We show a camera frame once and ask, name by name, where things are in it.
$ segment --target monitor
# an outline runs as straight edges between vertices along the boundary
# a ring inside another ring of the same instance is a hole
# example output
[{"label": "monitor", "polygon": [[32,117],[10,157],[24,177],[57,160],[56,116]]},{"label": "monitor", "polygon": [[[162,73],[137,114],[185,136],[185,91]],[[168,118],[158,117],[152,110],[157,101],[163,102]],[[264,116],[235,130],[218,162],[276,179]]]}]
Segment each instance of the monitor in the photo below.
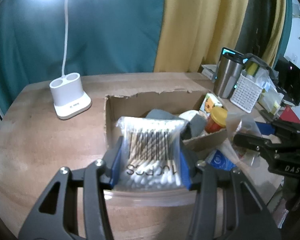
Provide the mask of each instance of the monitor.
[{"label": "monitor", "polygon": [[300,69],[291,61],[280,56],[274,68],[279,72],[278,87],[298,106],[300,104]]}]

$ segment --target jar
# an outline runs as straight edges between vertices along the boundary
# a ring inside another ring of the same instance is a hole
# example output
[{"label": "jar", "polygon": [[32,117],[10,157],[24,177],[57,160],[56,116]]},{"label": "jar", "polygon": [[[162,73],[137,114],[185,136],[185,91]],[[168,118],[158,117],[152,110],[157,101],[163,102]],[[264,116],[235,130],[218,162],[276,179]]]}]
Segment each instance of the jar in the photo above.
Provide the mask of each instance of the jar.
[{"label": "jar", "polygon": [[226,128],[226,118],[228,111],[222,107],[215,106],[211,109],[210,115],[208,117],[208,122],[205,127],[207,133],[214,133],[222,128]]}]

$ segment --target plastic bag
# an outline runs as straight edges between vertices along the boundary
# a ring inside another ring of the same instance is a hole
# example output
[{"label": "plastic bag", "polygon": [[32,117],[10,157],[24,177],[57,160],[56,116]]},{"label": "plastic bag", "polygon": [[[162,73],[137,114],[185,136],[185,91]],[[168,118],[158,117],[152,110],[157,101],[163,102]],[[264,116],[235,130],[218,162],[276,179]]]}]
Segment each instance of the plastic bag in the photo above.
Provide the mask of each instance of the plastic bag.
[{"label": "plastic bag", "polygon": [[117,190],[161,190],[181,186],[174,159],[186,120],[121,117],[121,174]]},{"label": "plastic bag", "polygon": [[240,161],[237,153],[235,152],[235,150],[233,149],[233,147],[231,145],[229,138],[225,139],[223,141],[223,143],[221,143],[219,146],[217,146],[217,150],[222,152],[222,154],[226,158],[228,158],[233,164],[237,164]]},{"label": "plastic bag", "polygon": [[259,103],[271,114],[275,115],[279,109],[283,99],[283,94],[278,93],[273,88],[270,88],[268,92],[261,93]]},{"label": "plastic bag", "polygon": [[238,132],[262,137],[262,134],[253,118],[248,114],[228,113],[226,119],[226,129],[231,145],[240,161],[251,167],[258,167],[260,165],[260,158],[257,151],[238,147],[233,143],[234,135],[236,135]]},{"label": "plastic bag", "polygon": [[256,75],[256,84],[263,88],[265,91],[268,91],[269,89],[273,89],[277,91],[275,85],[273,84],[271,78],[269,77],[269,72],[263,68],[258,69]]}]

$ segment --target yellow curtain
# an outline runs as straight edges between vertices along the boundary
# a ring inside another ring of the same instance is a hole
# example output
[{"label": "yellow curtain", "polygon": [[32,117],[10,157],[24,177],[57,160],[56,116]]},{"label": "yellow curtain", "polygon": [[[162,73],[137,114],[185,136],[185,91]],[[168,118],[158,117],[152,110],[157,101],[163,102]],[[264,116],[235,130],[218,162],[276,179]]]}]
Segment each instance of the yellow curtain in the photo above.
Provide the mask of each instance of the yellow curtain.
[{"label": "yellow curtain", "polygon": [[277,0],[275,8],[274,23],[271,31],[270,40],[266,47],[262,59],[273,66],[275,61],[275,56],[277,55],[280,38],[282,35],[284,17],[286,14],[286,0]]},{"label": "yellow curtain", "polygon": [[196,72],[234,49],[248,0],[165,0],[155,72]]}]

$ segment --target white plastic basket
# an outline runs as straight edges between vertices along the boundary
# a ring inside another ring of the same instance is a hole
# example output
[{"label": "white plastic basket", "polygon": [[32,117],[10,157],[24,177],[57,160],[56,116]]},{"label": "white plastic basket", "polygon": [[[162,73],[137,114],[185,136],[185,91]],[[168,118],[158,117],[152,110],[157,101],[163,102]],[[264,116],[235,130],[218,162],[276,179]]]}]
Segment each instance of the white plastic basket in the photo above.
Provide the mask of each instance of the white plastic basket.
[{"label": "white plastic basket", "polygon": [[240,74],[237,83],[237,88],[234,90],[230,101],[231,103],[246,111],[247,113],[251,113],[261,92],[261,87],[259,87],[253,81]]}]

